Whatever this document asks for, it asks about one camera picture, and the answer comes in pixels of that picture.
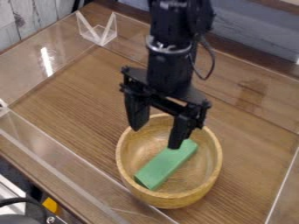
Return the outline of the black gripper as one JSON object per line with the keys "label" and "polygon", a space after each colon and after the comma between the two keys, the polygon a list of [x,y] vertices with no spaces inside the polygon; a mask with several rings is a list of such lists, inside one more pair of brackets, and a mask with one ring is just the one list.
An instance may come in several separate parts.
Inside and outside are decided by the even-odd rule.
{"label": "black gripper", "polygon": [[123,66],[124,81],[120,91],[126,96],[127,120],[139,131],[150,120],[150,108],[155,107],[174,116],[168,148],[182,147],[195,128],[204,126],[211,102],[192,85],[196,50],[186,55],[150,53],[147,69]]}

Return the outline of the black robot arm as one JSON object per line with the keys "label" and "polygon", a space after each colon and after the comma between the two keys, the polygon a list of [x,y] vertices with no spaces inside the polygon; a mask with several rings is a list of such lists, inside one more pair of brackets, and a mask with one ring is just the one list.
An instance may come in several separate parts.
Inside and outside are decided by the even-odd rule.
{"label": "black robot arm", "polygon": [[195,129],[204,126],[211,102],[192,85],[198,45],[215,18],[211,0],[148,0],[152,16],[146,37],[147,68],[124,66],[120,91],[130,126],[140,130],[150,108],[174,116],[168,147],[179,149]]}

